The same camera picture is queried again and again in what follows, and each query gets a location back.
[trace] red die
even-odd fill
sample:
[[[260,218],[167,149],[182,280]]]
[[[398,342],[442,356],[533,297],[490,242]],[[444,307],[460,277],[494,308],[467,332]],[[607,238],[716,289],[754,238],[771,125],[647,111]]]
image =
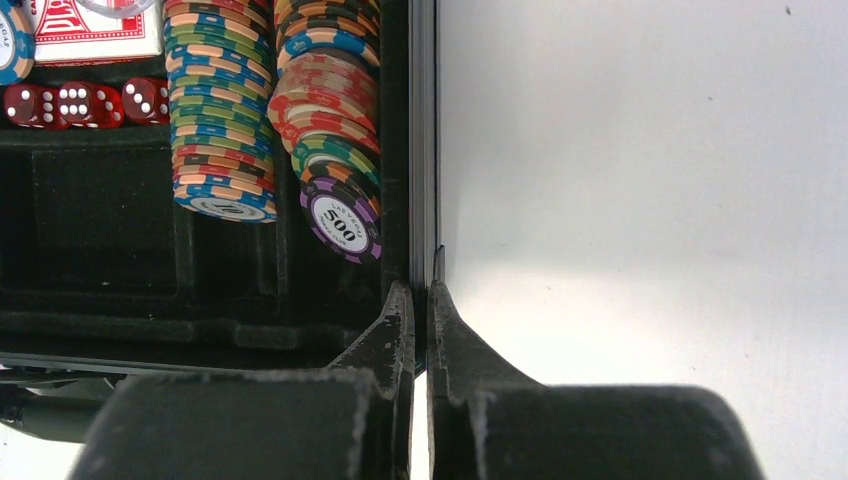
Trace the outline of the red die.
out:
[[[168,82],[161,78],[131,78],[121,91],[124,111],[130,120],[142,125],[168,123]]]
[[[124,123],[121,94],[112,87],[68,82],[59,89],[59,113],[71,125],[118,128]]]
[[[26,83],[10,85],[3,94],[3,110],[22,127],[64,130],[71,126],[58,110],[59,91]]]

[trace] black case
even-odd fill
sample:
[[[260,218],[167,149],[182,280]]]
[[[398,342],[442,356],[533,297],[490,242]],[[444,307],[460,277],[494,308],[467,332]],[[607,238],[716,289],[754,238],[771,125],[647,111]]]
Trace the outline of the black case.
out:
[[[381,3],[380,262],[348,263],[314,237],[279,145],[280,220],[245,225],[174,203],[167,126],[3,123],[0,363],[115,373],[322,367],[374,322],[394,282],[408,283],[423,308],[437,245],[435,52],[432,41],[429,57],[413,52],[433,62],[423,67],[433,83],[411,79],[410,45],[420,49],[421,38],[410,38],[428,22],[410,29],[410,3]],[[164,77],[163,63],[36,68],[26,81],[120,88],[133,76]],[[425,133],[416,143],[413,129]],[[423,352],[423,330],[418,338]]]

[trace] white chip label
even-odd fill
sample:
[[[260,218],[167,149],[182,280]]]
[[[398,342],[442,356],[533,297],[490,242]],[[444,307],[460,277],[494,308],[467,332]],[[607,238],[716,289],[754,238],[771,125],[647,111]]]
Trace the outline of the white chip label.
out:
[[[5,69],[15,58],[15,30],[5,15],[0,14],[0,69]]]
[[[312,216],[321,232],[342,250],[360,253],[368,247],[362,219],[335,198],[322,196],[315,199]]]
[[[232,220],[262,220],[268,215],[256,207],[234,200],[219,198],[192,198],[191,206],[204,213]]]

